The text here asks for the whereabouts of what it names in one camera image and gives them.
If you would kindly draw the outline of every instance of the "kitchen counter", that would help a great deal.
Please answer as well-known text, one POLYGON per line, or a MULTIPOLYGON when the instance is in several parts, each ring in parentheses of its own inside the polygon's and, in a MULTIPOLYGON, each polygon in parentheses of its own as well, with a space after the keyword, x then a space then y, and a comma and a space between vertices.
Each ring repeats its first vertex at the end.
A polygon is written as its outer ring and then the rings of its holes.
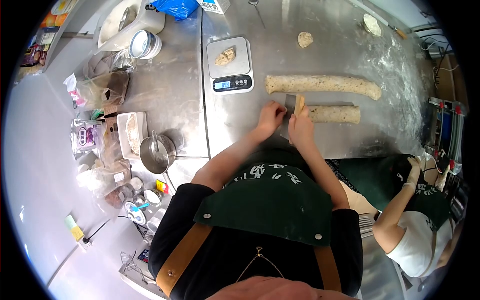
MULTIPOLYGON (((401 22, 374 7, 394 26, 401 22)), ((203 13, 203 67, 207 133, 211 156, 253 129, 260 109, 269 100, 285 103, 285 93, 267 94, 267 75, 340 75, 375 82, 382 96, 341 92, 308 92, 306 105, 357 105, 359 124, 317 123, 315 143, 325 158, 420 154, 422 128, 432 65, 422 57, 417 41, 402 40, 379 22, 382 37, 360 25, 365 11, 347 0, 262 0, 258 10, 245 1, 232 1, 225 15, 203 13), (297 36, 307 31, 313 43, 300 48, 297 36), (252 51, 254 88, 243 94, 218 96, 210 87, 206 46, 216 40, 243 36, 252 51)))
MULTIPOLYGON (((158 34, 162 49, 150 60, 137 60, 130 77, 125 103, 119 112, 145 111, 148 135, 152 130, 172 139, 178 159, 168 169, 173 187, 190 182, 196 171, 208 161, 207 136, 201 67, 202 10, 176 22, 165 18, 158 34)), ((140 161, 131 161, 132 176, 140 177, 148 188, 163 175, 150 173, 140 161)))

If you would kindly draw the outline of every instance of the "power strip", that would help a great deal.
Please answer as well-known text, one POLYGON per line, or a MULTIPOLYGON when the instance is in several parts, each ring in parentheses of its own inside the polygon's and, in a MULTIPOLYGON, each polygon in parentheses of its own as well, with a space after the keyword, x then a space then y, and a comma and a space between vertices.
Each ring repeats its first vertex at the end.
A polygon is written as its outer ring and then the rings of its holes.
POLYGON ((88 242, 85 244, 82 240, 79 240, 77 244, 80 246, 80 248, 82 248, 84 253, 86 253, 92 247, 92 243, 88 242))

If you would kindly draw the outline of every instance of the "white t-shirt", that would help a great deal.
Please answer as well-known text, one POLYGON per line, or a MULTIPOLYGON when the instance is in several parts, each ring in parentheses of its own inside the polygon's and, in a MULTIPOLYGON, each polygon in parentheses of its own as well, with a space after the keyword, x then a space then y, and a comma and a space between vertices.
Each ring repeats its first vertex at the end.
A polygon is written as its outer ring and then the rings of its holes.
MULTIPOLYGON (((398 225, 405 229, 405 234, 387 256, 397 262, 408 276, 419 277, 425 272, 432 258, 432 222, 420 212, 407 211, 402 213, 398 225)), ((450 221, 446 220, 437 231, 432 264, 423 276, 430 275, 436 269, 440 255, 452 235, 450 221)))

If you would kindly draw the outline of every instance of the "green apron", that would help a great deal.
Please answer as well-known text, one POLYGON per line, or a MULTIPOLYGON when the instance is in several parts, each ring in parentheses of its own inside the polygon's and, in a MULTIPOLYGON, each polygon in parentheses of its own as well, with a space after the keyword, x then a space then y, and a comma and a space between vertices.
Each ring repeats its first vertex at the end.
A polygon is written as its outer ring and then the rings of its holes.
MULTIPOLYGON (((342 159, 339 171, 359 190, 376 209, 384 211, 388 203, 402 189, 411 170, 409 154, 393 155, 386 158, 342 159)), ((404 211, 418 211, 432 222, 437 231, 450 217, 448 201, 432 185, 423 179, 420 172, 415 194, 404 211)))
POLYGON ((299 154, 281 149, 254 153, 224 189, 202 201, 194 221, 329 246, 332 201, 303 166, 299 154))

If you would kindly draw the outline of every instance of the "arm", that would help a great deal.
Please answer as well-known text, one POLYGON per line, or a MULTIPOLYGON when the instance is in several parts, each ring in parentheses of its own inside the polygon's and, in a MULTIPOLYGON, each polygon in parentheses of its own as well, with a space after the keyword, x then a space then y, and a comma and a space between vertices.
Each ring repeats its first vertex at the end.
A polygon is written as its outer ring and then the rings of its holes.
POLYGON ((382 214, 373 225, 373 235, 385 253, 390 253, 402 240, 405 230, 398 225, 405 207, 415 193, 415 187, 420 175, 420 162, 411 157, 408 161, 412 170, 408 175, 407 183, 402 190, 390 201, 382 214))
POLYGON ((452 256, 453 250, 455 250, 456 244, 458 243, 458 239, 460 238, 460 233, 462 232, 463 223, 464 221, 461 221, 455 227, 452 239, 448 241, 442 254, 440 255, 440 259, 438 260, 438 263, 437 263, 437 268, 443 267, 448 263, 448 260, 452 256))
POLYGON ((208 161, 197 171, 192 183, 207 186, 215 192, 221 190, 255 147, 280 126, 286 112, 279 103, 268 102, 262 108, 257 127, 208 161))
POLYGON ((313 141, 313 123, 308 117, 308 107, 297 117, 292 114, 288 123, 290 140, 297 147, 305 162, 312 171, 315 181, 332 198, 333 210, 350 209, 347 194, 313 141))

